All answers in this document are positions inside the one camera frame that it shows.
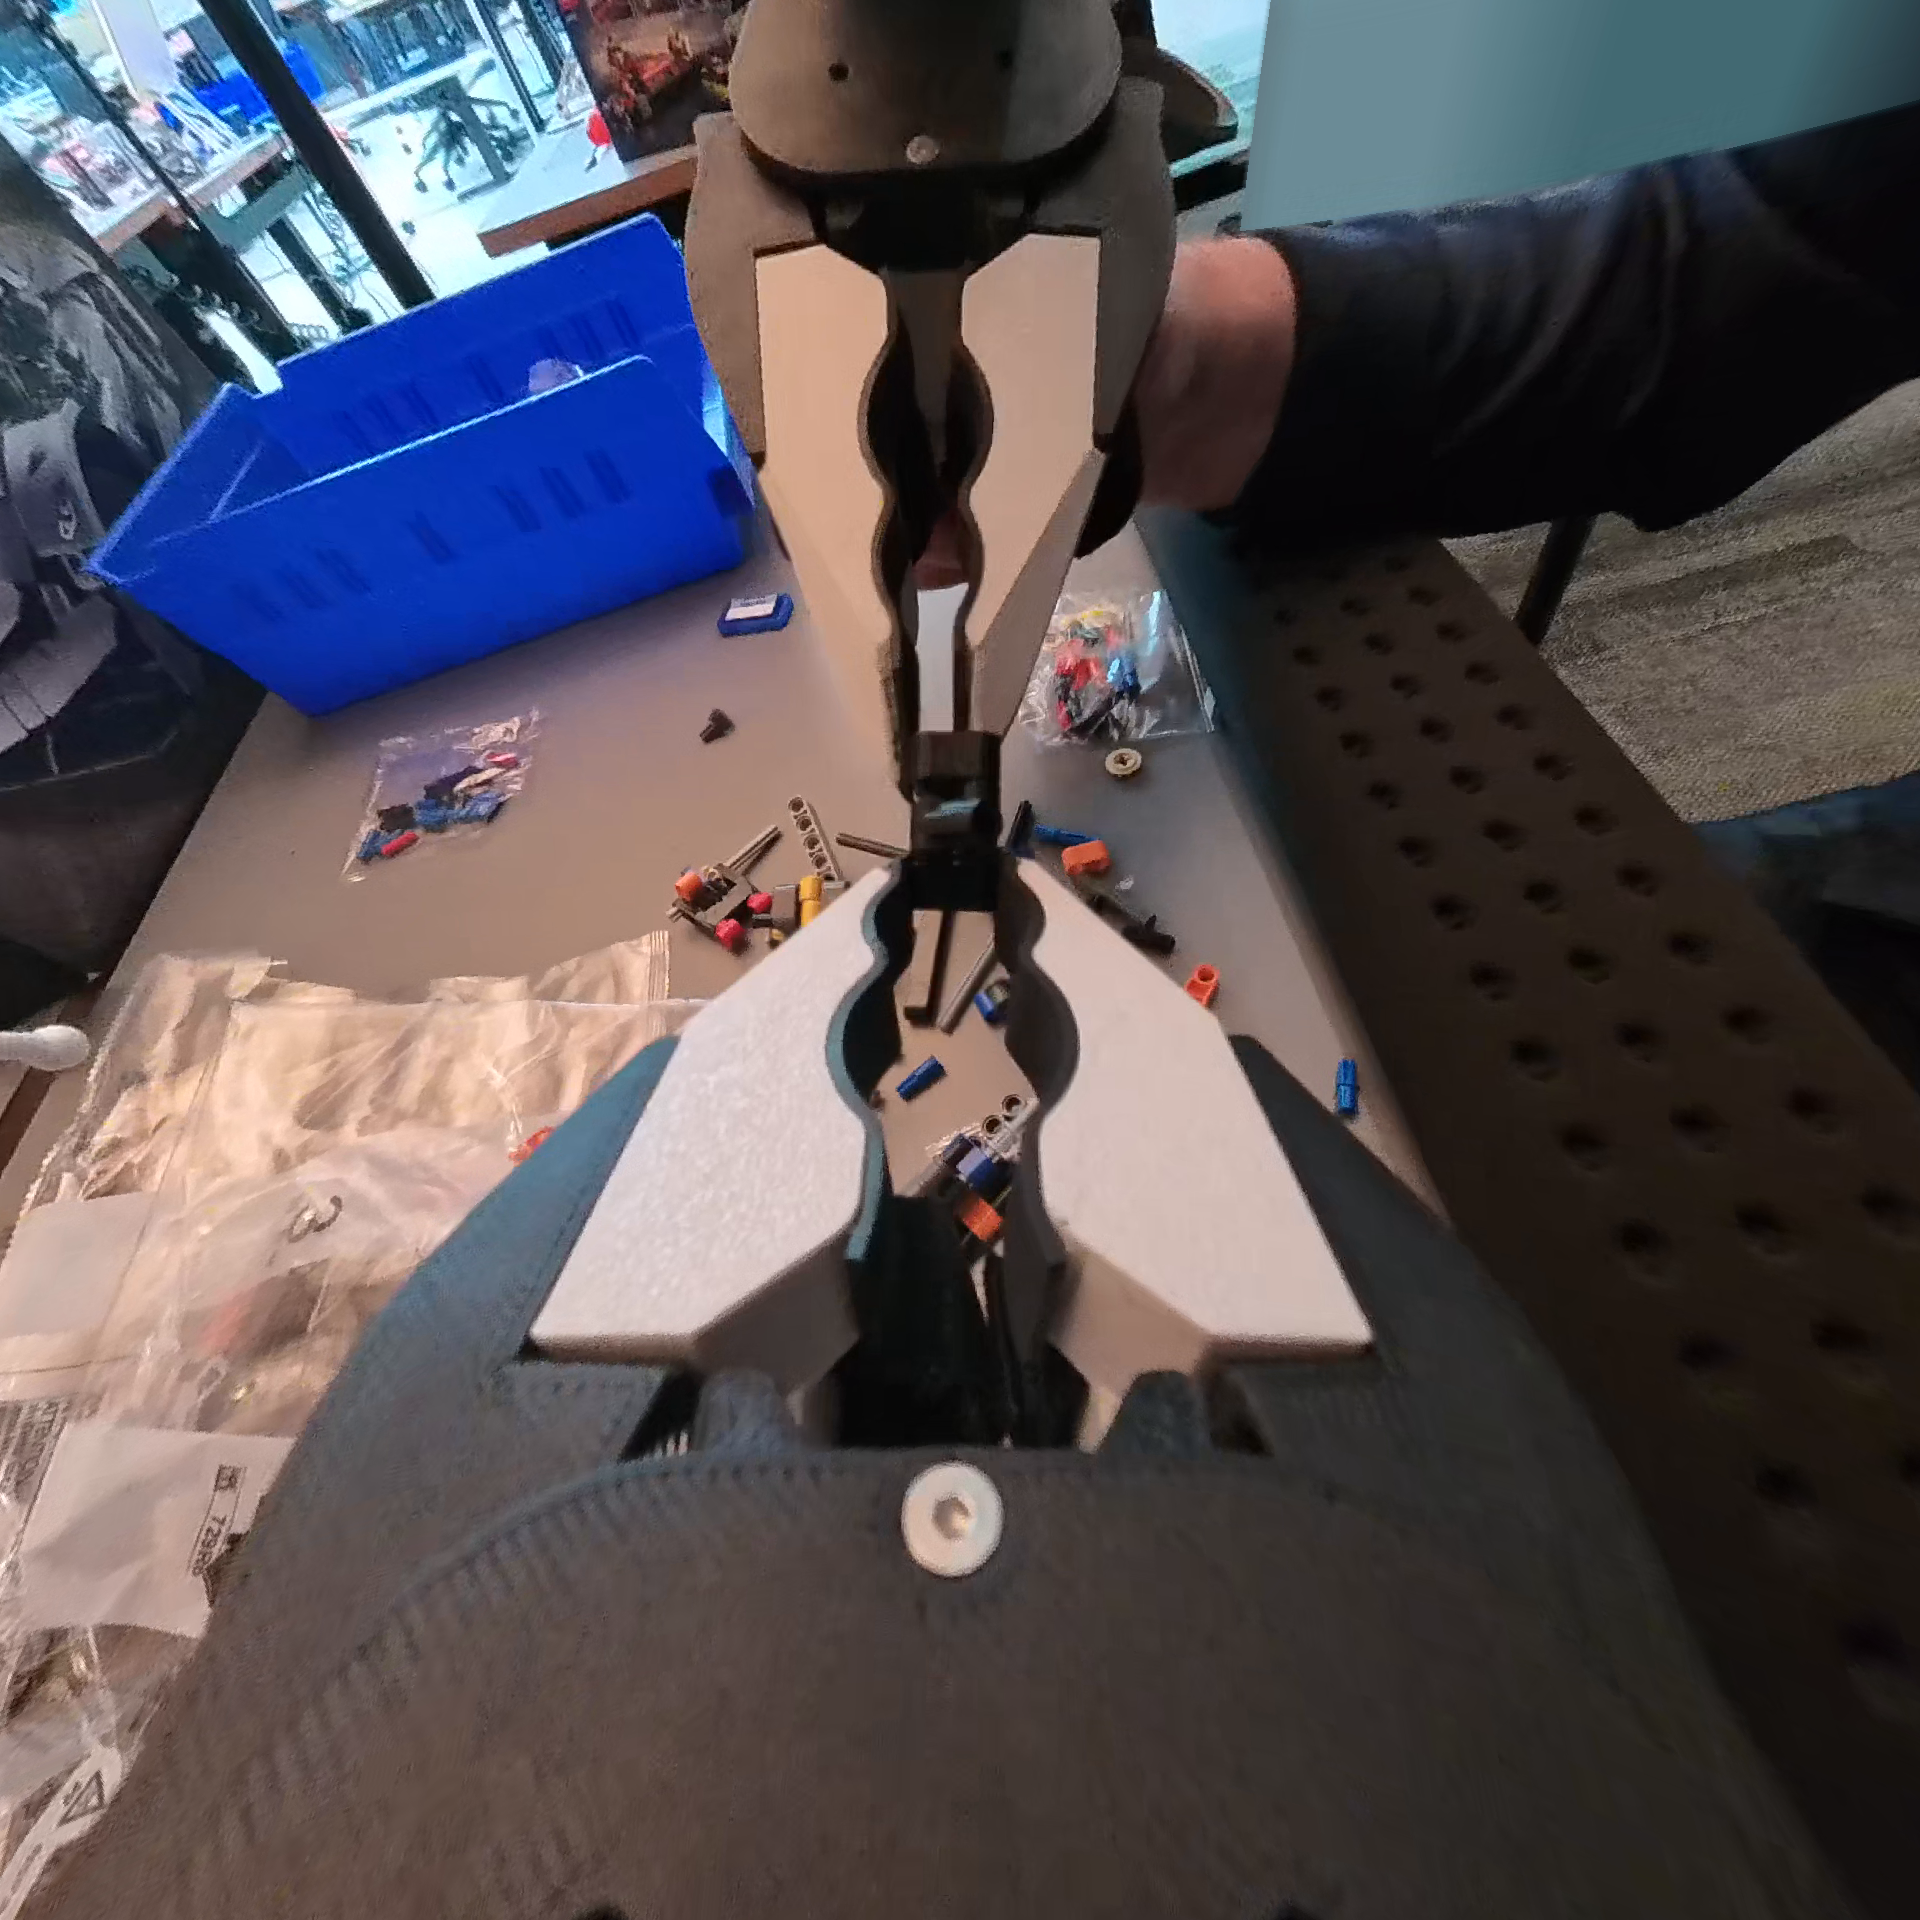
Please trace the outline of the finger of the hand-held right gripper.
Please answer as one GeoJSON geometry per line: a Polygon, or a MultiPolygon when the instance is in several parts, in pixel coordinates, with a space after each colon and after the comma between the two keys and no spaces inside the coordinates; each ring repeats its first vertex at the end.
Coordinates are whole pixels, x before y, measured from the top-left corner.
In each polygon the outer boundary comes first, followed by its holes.
{"type": "Polygon", "coordinates": [[[857,735],[897,788],[918,731],[916,612],[899,486],[873,448],[873,400],[897,344],[882,279],[825,245],[758,255],[758,488],[798,572],[857,735]]]}
{"type": "Polygon", "coordinates": [[[990,405],[967,488],[965,728],[1014,719],[1107,456],[1095,444],[1100,240],[1028,232],[967,279],[961,340],[990,405]]]}

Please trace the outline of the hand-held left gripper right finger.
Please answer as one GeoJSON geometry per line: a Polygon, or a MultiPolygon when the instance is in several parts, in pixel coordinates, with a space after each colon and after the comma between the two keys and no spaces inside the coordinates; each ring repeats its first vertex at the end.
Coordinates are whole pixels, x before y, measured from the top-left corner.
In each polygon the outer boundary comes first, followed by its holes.
{"type": "Polygon", "coordinates": [[[1229,1032],[1035,861],[1001,861],[1006,1047],[1037,1096],[1006,1215],[1019,1435],[1091,1445],[1145,1375],[1375,1334],[1229,1032]]]}

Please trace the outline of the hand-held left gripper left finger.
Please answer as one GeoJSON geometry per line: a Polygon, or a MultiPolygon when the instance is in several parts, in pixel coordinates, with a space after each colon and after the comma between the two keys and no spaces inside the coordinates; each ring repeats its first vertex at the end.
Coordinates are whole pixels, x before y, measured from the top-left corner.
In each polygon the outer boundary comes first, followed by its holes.
{"type": "Polygon", "coordinates": [[[899,872],[685,1021],[532,1318],[540,1359],[765,1375],[844,1432],[854,1259],[890,1191],[873,1093],[900,1051],[899,872]]]}

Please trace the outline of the long black lego beam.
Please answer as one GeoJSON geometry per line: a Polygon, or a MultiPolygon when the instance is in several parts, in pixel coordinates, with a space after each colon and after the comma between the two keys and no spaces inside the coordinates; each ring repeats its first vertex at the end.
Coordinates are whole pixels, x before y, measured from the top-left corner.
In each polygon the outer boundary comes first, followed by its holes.
{"type": "Polygon", "coordinates": [[[897,980],[897,1008],[905,1025],[932,1028],[949,998],[970,976],[983,948],[993,947],[993,917],[918,909],[909,921],[909,955],[897,980]]]}

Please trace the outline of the yellow grey lego assembly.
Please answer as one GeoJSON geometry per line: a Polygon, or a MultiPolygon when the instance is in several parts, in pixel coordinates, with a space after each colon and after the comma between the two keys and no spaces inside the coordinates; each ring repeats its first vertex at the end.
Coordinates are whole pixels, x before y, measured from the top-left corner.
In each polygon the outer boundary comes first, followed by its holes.
{"type": "Polygon", "coordinates": [[[814,924],[847,888],[831,833],[818,808],[795,796],[789,800],[786,813],[801,847],[803,871],[795,879],[779,881],[771,893],[765,924],[779,940],[814,924]]]}

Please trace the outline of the black blue lego frame assembly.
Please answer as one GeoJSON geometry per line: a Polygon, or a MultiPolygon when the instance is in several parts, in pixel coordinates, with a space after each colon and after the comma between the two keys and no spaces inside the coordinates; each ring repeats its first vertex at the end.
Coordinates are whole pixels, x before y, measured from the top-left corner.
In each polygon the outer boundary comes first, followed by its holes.
{"type": "Polygon", "coordinates": [[[911,907],[993,913],[1001,887],[1001,734],[921,731],[903,781],[909,838],[900,875],[911,907]]]}

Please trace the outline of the person's right forearm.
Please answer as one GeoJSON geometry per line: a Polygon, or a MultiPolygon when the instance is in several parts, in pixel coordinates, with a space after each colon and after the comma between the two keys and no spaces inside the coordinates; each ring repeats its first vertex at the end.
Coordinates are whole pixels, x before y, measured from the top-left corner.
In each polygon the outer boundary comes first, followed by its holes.
{"type": "Polygon", "coordinates": [[[1917,374],[1917,107],[1450,207],[1262,230],[1278,425],[1213,520],[1278,549],[1733,500],[1917,374]]]}

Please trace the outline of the small printed lego box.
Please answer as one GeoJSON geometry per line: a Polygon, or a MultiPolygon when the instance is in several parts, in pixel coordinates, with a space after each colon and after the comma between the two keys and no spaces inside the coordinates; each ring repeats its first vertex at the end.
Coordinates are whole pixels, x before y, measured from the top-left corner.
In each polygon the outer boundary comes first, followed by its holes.
{"type": "Polygon", "coordinates": [[[572,51],[622,163],[691,143],[729,107],[746,3],[561,3],[572,51]]]}

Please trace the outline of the bag red blue lego pieces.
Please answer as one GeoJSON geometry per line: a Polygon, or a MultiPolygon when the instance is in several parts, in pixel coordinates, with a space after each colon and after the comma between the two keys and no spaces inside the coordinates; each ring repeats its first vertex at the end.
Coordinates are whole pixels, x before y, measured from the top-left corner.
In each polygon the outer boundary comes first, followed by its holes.
{"type": "Polygon", "coordinates": [[[1215,699],[1166,589],[1066,592],[1017,723],[1050,747],[1140,747],[1212,734],[1215,699]]]}

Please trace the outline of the small bag blue lego pieces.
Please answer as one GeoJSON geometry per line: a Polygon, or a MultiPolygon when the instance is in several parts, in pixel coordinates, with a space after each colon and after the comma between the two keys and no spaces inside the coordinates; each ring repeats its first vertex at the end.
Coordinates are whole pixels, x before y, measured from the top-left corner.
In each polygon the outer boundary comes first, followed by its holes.
{"type": "Polygon", "coordinates": [[[385,735],[342,861],[356,881],[434,847],[484,837],[517,803],[538,760],[540,707],[470,725],[385,735]]]}

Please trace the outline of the dark printed lego box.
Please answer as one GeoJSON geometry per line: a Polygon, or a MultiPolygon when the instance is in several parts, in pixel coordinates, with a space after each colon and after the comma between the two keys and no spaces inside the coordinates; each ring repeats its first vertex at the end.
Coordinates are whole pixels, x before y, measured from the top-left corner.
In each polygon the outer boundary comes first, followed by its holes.
{"type": "Polygon", "coordinates": [[[7,1016],[116,963],[260,703],[91,568],[211,397],[198,357],[4,145],[7,1016]]]}

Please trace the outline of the person's right hand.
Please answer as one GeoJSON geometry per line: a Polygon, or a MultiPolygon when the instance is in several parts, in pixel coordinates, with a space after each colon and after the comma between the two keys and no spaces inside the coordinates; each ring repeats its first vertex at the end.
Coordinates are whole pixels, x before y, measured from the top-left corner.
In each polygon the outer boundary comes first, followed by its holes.
{"type": "Polygon", "coordinates": [[[1285,254],[1249,232],[1175,248],[1137,377],[1140,500],[1227,509],[1260,467],[1293,364],[1299,296],[1285,254]]]}

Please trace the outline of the pile of clear plastic bags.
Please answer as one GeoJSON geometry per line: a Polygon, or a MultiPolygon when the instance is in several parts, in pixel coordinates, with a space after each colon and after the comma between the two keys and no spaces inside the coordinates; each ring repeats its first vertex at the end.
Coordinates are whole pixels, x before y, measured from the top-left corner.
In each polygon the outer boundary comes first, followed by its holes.
{"type": "Polygon", "coordinates": [[[369,1324],[687,1020],[670,969],[660,929],[418,998],[141,969],[4,1249],[4,1916],[114,1797],[369,1324]]]}

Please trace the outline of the dark perforated board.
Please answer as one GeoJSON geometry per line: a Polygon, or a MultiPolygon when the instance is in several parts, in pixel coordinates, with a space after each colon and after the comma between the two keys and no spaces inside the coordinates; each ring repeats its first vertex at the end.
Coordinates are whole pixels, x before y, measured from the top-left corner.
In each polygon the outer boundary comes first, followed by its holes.
{"type": "Polygon", "coordinates": [[[1915,1093],[1442,547],[1143,540],[1454,1224],[1915,1916],[1915,1093]]]}

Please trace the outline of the wooden desk black frame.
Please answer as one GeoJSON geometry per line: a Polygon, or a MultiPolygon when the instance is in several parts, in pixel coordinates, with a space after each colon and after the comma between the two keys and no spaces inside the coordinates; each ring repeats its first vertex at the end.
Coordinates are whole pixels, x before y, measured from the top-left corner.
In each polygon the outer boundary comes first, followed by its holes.
{"type": "Polygon", "coordinates": [[[692,148],[619,160],[595,148],[580,128],[547,134],[478,214],[478,247],[500,261],[569,245],[642,213],[665,216],[683,207],[694,160],[692,148]]]}

